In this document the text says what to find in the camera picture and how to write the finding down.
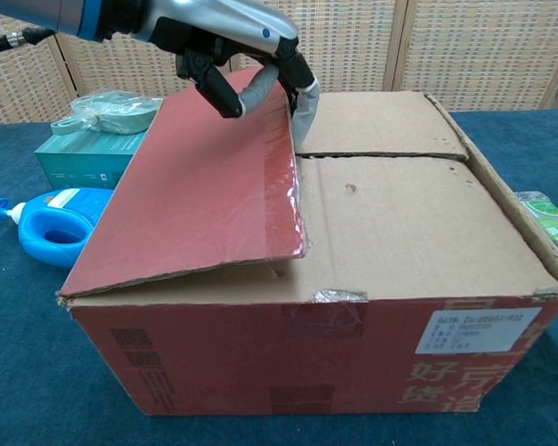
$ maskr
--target white bottle cap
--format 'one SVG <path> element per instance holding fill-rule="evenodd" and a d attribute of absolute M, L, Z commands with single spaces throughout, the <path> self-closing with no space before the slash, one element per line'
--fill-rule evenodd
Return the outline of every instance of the white bottle cap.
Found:
<path fill-rule="evenodd" d="M 7 211 L 7 216 L 12 218 L 12 221 L 14 221 L 17 225 L 19 224 L 20 215 L 22 214 L 22 208 L 25 207 L 25 204 L 26 203 L 19 203 L 15 207 Z"/>

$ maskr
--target blue spray bottle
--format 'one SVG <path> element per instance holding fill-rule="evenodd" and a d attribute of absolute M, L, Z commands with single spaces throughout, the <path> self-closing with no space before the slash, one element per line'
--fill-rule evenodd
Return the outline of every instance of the blue spray bottle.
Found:
<path fill-rule="evenodd" d="M 0 198 L 0 222 L 9 216 L 19 225 L 19 242 L 29 256 L 71 268 L 112 194 L 92 188 L 54 190 L 13 208 Z"/>

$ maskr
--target blue carpet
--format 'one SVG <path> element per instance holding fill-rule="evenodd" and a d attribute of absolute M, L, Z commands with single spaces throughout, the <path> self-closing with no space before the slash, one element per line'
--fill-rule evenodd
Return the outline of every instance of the blue carpet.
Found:
<path fill-rule="evenodd" d="M 512 188 L 558 204 L 558 111 L 454 117 Z M 0 196 L 48 189 L 33 150 L 49 132 L 0 127 Z M 0 445 L 558 445 L 558 319 L 475 414 L 150 418 L 56 307 L 64 277 L 0 227 Z"/>

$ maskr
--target cardboard flap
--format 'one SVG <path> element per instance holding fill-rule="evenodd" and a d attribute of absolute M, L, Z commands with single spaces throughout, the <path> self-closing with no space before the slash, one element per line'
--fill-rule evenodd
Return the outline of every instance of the cardboard flap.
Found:
<path fill-rule="evenodd" d="M 498 176 L 492 164 L 487 161 L 475 144 L 463 133 L 452 116 L 434 97 L 429 95 L 427 98 L 457 133 L 459 140 L 469 154 L 467 166 L 488 192 L 492 194 L 512 224 L 521 232 L 530 248 L 541 259 L 548 272 L 558 280 L 558 246 L 533 219 L 524 205 L 519 202 L 515 192 Z M 548 293 L 546 290 L 542 290 L 539 294 L 554 295 L 555 293 Z"/>
<path fill-rule="evenodd" d="M 242 90 L 256 69 L 229 76 Z M 61 295 L 304 255 L 285 92 L 223 119 L 196 91 L 164 101 Z"/>
<path fill-rule="evenodd" d="M 298 154 L 467 159 L 441 113 L 411 91 L 323 93 Z"/>
<path fill-rule="evenodd" d="M 75 299 L 72 307 L 313 302 L 558 293 L 466 165 L 432 158 L 302 159 L 304 258 L 233 266 Z"/>

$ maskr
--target barcode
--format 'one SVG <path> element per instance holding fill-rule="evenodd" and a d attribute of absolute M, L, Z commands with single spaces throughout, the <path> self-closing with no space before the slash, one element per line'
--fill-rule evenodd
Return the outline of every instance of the barcode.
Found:
<path fill-rule="evenodd" d="M 125 351 L 125 354 L 135 367 L 162 367 L 156 351 Z"/>
<path fill-rule="evenodd" d="M 112 328 L 110 330 L 120 347 L 151 347 L 153 343 L 143 329 Z"/>

